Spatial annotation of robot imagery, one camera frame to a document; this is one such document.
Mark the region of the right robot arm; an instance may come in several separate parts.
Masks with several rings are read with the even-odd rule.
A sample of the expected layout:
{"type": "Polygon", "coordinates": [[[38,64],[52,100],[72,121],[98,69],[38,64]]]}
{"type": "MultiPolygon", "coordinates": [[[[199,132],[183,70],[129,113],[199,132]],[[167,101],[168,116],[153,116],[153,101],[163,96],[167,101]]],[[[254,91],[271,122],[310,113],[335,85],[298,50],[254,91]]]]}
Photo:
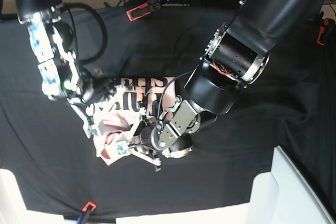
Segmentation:
{"type": "Polygon", "coordinates": [[[15,0],[18,21],[27,24],[30,46],[42,77],[41,90],[48,99],[67,101],[83,120],[83,129],[97,135],[103,116],[125,92],[112,77],[96,77],[86,65],[100,59],[108,44],[107,28],[98,12],[84,3],[63,0],[15,0]],[[84,9],[96,19],[101,33],[100,49],[90,58],[79,59],[75,24],[62,20],[71,9],[84,9]]]}

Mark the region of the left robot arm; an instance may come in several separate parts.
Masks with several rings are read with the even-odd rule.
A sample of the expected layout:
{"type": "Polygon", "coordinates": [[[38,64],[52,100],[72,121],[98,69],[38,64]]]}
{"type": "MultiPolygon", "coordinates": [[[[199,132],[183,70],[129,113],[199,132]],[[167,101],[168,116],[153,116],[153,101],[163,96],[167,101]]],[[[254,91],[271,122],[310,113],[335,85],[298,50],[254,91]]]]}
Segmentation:
{"type": "Polygon", "coordinates": [[[181,158],[192,150],[191,135],[226,114],[241,92],[264,71],[273,47],[315,13],[326,0],[242,0],[228,23],[209,41],[197,67],[189,73],[185,96],[168,108],[157,107],[130,144],[161,169],[158,153],[181,158]]]}

